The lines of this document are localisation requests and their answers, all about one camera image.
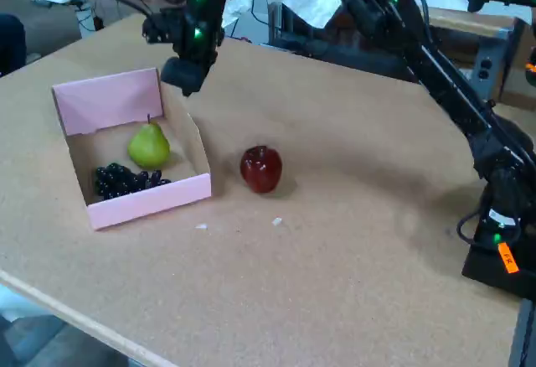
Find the orange label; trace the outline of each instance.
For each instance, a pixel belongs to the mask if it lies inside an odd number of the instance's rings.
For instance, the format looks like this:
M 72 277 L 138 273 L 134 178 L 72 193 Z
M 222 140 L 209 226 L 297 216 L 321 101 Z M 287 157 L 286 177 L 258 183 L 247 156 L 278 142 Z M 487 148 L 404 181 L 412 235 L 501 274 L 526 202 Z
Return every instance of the orange label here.
M 516 261 L 513 259 L 513 255 L 510 251 L 510 247 L 508 247 L 508 244 L 499 244 L 499 254 L 501 254 L 502 262 L 504 262 L 504 266 L 506 267 L 508 273 L 519 272 L 518 264 L 516 264 Z

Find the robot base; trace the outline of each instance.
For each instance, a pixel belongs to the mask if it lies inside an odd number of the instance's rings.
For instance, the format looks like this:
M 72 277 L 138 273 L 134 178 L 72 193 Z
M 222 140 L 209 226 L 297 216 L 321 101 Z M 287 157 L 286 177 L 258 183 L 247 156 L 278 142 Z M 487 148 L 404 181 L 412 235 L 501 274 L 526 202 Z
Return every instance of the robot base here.
M 461 274 L 536 302 L 536 236 L 523 234 L 511 250 L 519 272 L 508 273 L 498 252 L 471 246 Z

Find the red apple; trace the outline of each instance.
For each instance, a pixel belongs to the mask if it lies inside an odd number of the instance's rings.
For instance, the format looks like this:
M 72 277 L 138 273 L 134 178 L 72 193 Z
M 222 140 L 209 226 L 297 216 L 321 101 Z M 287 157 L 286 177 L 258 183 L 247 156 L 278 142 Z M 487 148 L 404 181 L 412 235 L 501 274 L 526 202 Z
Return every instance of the red apple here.
M 244 152 L 240 173 L 251 190 L 258 194 L 273 191 L 283 171 L 283 162 L 275 149 L 267 146 L 252 147 Z

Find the pink box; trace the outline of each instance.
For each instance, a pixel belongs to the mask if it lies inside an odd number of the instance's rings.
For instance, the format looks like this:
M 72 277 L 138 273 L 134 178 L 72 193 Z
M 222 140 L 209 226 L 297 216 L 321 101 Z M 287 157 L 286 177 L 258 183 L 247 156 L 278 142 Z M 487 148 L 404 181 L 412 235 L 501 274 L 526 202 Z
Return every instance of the pink box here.
M 198 128 L 182 104 L 180 90 L 160 82 L 156 69 L 55 85 L 52 91 L 94 229 L 211 195 L 209 162 Z M 141 171 L 126 147 L 147 115 L 160 125 L 171 146 L 162 178 L 172 183 L 102 200 L 94 192 L 97 167 L 117 162 Z

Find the green pear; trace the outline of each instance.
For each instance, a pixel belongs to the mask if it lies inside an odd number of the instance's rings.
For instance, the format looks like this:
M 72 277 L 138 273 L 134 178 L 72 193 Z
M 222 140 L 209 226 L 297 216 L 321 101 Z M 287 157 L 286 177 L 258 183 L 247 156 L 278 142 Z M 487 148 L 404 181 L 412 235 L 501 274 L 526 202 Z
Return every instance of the green pear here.
M 127 151 L 140 168 L 155 170 L 168 160 L 169 142 L 162 128 L 147 116 L 147 124 L 131 139 Z

